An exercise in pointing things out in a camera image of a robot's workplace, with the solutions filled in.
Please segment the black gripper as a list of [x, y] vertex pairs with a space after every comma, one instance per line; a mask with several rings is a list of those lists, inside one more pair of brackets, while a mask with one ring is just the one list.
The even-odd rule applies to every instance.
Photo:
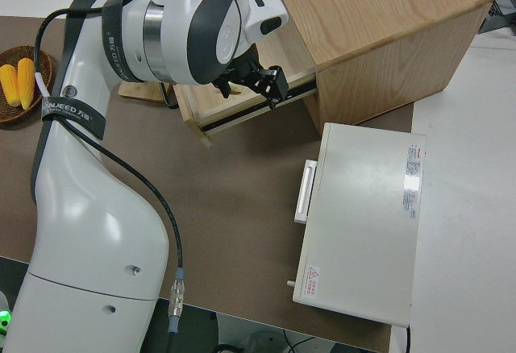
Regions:
[[212, 84], [224, 98], [231, 95], [230, 83], [242, 85], [267, 99], [268, 107], [274, 110], [278, 102], [283, 102], [288, 93], [288, 82], [279, 65], [265, 69], [259, 62], [256, 46], [232, 60], [223, 73]]

